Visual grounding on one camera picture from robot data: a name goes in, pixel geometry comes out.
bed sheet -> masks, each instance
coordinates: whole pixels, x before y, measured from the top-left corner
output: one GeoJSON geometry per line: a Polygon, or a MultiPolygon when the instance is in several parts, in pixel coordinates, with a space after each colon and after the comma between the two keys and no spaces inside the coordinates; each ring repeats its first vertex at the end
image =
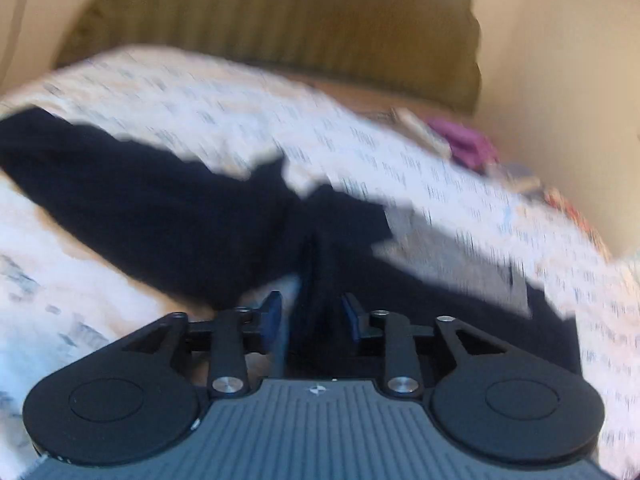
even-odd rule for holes
{"type": "MultiPolygon", "coordinates": [[[[52,73],[0,100],[0,118],[37,105],[116,137],[197,156],[245,176],[277,150],[300,194],[321,180],[411,205],[497,262],[514,262],[577,319],[584,377],[606,404],[600,465],[640,472],[640,290],[560,213],[436,159],[326,95],[224,60],[129,47],[52,73]]],[[[34,460],[20,419],[46,374],[174,310],[203,316],[124,276],[0,179],[0,478],[34,460]]]]}

gray ribbed plate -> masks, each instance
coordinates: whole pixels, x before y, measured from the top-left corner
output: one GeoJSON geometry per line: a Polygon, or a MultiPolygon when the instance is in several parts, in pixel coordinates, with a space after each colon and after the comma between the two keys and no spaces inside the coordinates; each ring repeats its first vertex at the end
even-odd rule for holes
{"type": "Polygon", "coordinates": [[[610,480],[588,461],[521,471],[452,446],[420,404],[370,381],[265,380],[214,403],[193,434],[135,464],[90,468],[43,460],[28,480],[610,480]]]}

pink garment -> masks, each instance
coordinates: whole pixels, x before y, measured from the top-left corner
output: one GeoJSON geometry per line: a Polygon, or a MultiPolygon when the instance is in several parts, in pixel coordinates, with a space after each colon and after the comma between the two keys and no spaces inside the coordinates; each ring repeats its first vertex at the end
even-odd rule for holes
{"type": "Polygon", "coordinates": [[[498,160],[498,150],[480,132],[444,119],[432,119],[427,124],[433,131],[447,139],[453,157],[462,166],[479,171],[486,163],[498,160]]]}

white patterned bedsheet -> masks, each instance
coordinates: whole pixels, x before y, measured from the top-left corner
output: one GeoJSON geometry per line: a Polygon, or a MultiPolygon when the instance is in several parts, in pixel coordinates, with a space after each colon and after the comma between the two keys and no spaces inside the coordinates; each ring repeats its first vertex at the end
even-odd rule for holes
{"type": "MultiPolygon", "coordinates": [[[[640,470],[640,292],[561,214],[433,158],[392,131],[285,79],[169,48],[132,47],[47,75],[0,100],[197,156],[246,174],[284,150],[300,193],[318,180],[370,200],[412,204],[497,262],[519,262],[563,315],[575,314],[584,377],[607,410],[601,466],[640,470]]],[[[167,312],[187,310],[80,246],[0,179],[0,478],[34,454],[20,421],[42,377],[167,312]]]]}

gray fabric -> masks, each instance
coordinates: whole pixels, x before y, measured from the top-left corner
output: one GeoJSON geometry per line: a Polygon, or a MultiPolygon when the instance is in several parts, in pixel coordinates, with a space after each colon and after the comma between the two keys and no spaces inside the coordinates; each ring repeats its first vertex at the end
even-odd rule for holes
{"type": "Polygon", "coordinates": [[[386,219],[394,239],[378,244],[376,256],[425,282],[530,316],[527,283],[513,264],[501,266],[474,253],[412,209],[388,207],[386,219]]]}

